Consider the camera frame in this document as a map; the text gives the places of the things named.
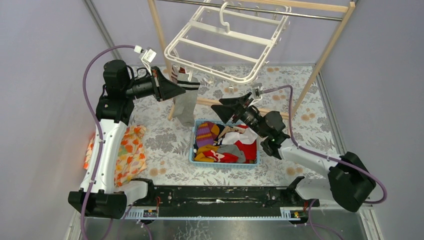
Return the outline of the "grey striped cuff sock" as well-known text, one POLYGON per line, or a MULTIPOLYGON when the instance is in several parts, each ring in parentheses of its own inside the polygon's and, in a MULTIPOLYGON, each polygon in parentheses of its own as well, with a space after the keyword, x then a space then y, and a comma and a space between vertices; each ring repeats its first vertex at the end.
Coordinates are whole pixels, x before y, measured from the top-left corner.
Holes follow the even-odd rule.
POLYGON ((193 127, 195 125, 194 110, 200 83, 195 77, 189 80, 188 74, 179 73, 177 85, 182 87, 185 93, 174 98, 174 112, 172 116, 177 118, 184 127, 193 127))

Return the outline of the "santa pattern white sock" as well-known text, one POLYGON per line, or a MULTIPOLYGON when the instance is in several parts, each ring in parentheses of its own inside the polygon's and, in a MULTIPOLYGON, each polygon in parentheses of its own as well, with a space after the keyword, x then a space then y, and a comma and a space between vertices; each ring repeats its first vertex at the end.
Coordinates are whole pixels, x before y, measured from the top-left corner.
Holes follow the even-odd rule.
POLYGON ((234 126, 231 130, 223 135, 221 144, 235 145, 240 142, 244 145, 251 145, 258 138, 258 135, 247 125, 234 126))

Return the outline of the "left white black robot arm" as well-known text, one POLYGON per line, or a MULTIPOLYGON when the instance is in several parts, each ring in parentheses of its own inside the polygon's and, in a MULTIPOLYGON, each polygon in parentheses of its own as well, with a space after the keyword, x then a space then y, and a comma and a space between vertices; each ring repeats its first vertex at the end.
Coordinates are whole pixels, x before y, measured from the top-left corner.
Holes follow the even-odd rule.
POLYGON ((158 102, 186 92, 168 80, 156 67, 136 78, 123 60, 112 60, 103 67, 103 92, 96 106, 96 134, 90 165, 79 190, 71 191, 68 203, 83 217, 121 219, 131 204, 156 203, 152 180, 136 178, 115 186, 118 151, 134 109, 134 100, 152 96, 158 102))

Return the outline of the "grey sock with red stripes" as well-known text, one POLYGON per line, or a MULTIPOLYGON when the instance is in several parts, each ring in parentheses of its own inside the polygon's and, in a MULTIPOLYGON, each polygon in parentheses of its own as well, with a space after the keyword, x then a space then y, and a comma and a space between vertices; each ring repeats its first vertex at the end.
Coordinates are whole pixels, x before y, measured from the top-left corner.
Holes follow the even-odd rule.
POLYGON ((187 74, 186 69, 180 66, 173 65, 171 67, 171 80, 173 82, 177 81, 187 81, 189 74, 187 74))

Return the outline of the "white plastic clip hanger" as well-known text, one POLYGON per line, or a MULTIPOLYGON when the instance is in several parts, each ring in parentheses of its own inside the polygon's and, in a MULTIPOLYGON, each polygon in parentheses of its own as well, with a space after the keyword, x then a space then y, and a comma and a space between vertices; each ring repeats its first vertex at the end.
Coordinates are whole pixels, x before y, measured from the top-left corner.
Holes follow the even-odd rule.
POLYGON ((290 6, 266 14, 237 9, 230 0, 204 0, 168 44, 165 57, 225 81, 245 85, 258 78, 289 25, 290 6))

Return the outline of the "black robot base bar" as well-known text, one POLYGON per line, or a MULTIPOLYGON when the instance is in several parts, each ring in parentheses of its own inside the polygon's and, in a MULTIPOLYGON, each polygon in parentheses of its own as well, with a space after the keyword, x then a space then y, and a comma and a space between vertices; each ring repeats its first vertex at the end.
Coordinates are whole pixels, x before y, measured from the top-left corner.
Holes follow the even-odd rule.
POLYGON ((310 206, 318 207, 318 200, 305 200, 293 187, 275 186, 176 186, 154 187, 152 198, 139 199, 132 209, 162 207, 182 208, 224 206, 225 208, 277 208, 296 211, 303 217, 310 206))

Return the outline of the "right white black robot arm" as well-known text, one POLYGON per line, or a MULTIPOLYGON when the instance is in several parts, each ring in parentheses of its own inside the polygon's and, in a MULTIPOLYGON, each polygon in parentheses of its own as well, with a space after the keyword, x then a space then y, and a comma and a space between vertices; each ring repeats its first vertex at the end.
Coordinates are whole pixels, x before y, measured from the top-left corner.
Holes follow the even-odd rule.
POLYGON ((222 98, 211 109, 223 123, 243 122, 263 140, 262 150, 271 157, 300 164, 322 175, 321 179, 302 179, 287 191, 287 201, 293 206, 305 200, 329 200, 349 212, 357 212, 377 183, 353 152, 332 156, 314 148, 304 147, 284 133, 286 128, 280 112, 272 110, 262 115, 251 103, 249 94, 222 98))

